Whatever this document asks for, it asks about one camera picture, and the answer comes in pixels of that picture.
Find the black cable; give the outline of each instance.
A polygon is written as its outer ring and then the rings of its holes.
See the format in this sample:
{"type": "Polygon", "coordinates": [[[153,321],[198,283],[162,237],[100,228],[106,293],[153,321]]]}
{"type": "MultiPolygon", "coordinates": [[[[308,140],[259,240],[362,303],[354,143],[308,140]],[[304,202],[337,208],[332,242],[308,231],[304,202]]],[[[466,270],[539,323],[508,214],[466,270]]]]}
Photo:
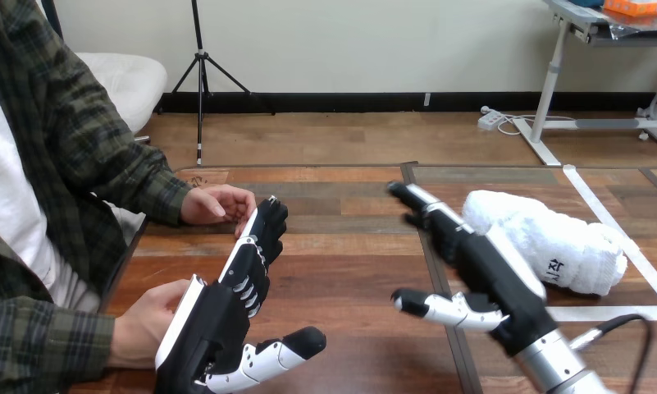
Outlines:
{"type": "Polygon", "coordinates": [[[614,329],[621,327],[628,322],[631,322],[632,320],[641,320],[645,324],[645,328],[646,328],[645,341],[644,341],[644,346],[642,347],[640,361],[637,364],[637,368],[635,369],[635,375],[632,378],[632,385],[630,386],[630,391],[629,391],[630,394],[635,394],[637,392],[637,383],[639,382],[640,377],[644,372],[647,356],[650,353],[650,349],[652,346],[652,336],[654,331],[652,327],[652,322],[649,319],[639,314],[626,314],[624,316],[618,316],[617,318],[612,318],[607,322],[603,322],[598,326],[596,326],[596,329],[601,330],[601,332],[603,333],[601,336],[604,336],[607,333],[613,331],[614,329]]]}

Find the tripod stand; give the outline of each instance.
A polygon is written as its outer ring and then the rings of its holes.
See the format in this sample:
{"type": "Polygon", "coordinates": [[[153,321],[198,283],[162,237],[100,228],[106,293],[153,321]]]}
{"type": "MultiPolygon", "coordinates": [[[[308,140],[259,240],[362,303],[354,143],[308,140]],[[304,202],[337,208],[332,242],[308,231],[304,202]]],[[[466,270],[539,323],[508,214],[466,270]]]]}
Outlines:
{"type": "Polygon", "coordinates": [[[216,69],[221,71],[227,78],[239,86],[246,94],[247,97],[254,96],[258,100],[264,110],[264,112],[269,112],[272,115],[275,115],[275,111],[269,108],[258,96],[253,95],[250,90],[246,89],[239,81],[236,80],[230,73],[226,72],[219,64],[217,64],[210,55],[205,52],[203,49],[203,38],[200,34],[200,20],[198,18],[198,2],[197,0],[191,0],[193,5],[193,21],[195,23],[195,38],[198,40],[198,52],[195,53],[193,61],[188,66],[188,70],[185,71],[185,74],[180,78],[176,87],[171,91],[172,94],[176,93],[180,88],[183,81],[188,77],[190,71],[193,70],[193,67],[198,63],[198,166],[203,165],[203,97],[209,99],[212,97],[212,92],[208,88],[208,72],[205,69],[205,62],[210,62],[216,69]]]}

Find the robotic hand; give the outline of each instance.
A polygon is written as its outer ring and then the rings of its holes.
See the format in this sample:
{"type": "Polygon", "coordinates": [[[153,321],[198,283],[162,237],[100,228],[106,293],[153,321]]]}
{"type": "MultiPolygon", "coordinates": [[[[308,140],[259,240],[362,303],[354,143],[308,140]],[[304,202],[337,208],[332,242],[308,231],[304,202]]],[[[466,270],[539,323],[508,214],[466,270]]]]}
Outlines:
{"type": "Polygon", "coordinates": [[[489,332],[539,392],[611,393],[577,353],[607,331],[594,329],[569,343],[545,309],[545,288],[502,231],[476,234],[449,206],[416,185],[391,182],[388,189],[414,211],[406,221],[428,233],[436,253],[471,291],[448,297],[399,289],[392,296],[396,309],[489,332]]]}
{"type": "Polygon", "coordinates": [[[256,346],[244,345],[266,299],[271,263],[280,255],[287,207],[260,203],[220,277],[208,285],[193,275],[159,346],[156,393],[226,394],[256,386],[320,353],[326,337],[306,327],[256,346]]]}

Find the white rolled towel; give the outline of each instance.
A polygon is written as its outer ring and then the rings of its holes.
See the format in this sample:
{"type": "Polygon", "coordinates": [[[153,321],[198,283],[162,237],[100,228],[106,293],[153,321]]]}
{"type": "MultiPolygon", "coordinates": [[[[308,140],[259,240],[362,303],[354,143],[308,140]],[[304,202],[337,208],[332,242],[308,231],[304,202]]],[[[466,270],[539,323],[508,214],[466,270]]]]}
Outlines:
{"type": "Polygon", "coordinates": [[[543,282],[606,296],[625,274],[621,233],[553,212],[537,199],[476,190],[466,198],[462,216],[483,235],[499,225],[543,282]]]}

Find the white tape line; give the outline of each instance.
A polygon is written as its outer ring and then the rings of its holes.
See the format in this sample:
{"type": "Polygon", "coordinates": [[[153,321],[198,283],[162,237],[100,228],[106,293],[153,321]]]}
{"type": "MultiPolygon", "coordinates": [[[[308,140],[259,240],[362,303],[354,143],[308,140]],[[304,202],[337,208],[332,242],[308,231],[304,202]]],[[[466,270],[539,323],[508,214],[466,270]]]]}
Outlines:
{"type": "Polygon", "coordinates": [[[599,201],[591,188],[584,182],[582,177],[577,173],[577,169],[574,166],[565,165],[563,167],[563,172],[565,176],[569,179],[570,182],[574,185],[574,188],[577,189],[579,195],[582,196],[584,201],[589,208],[594,212],[597,218],[601,220],[606,226],[612,227],[617,231],[620,231],[627,240],[623,246],[623,251],[625,255],[635,264],[637,270],[640,271],[643,277],[647,282],[652,286],[654,291],[657,294],[657,270],[652,266],[650,261],[645,257],[645,255],[640,252],[640,248],[637,244],[627,236],[625,231],[618,225],[618,222],[615,221],[613,216],[609,213],[606,207],[599,201]]]}
{"type": "Polygon", "coordinates": [[[657,306],[550,306],[546,308],[556,322],[605,322],[626,314],[641,314],[657,322],[657,306]]]}

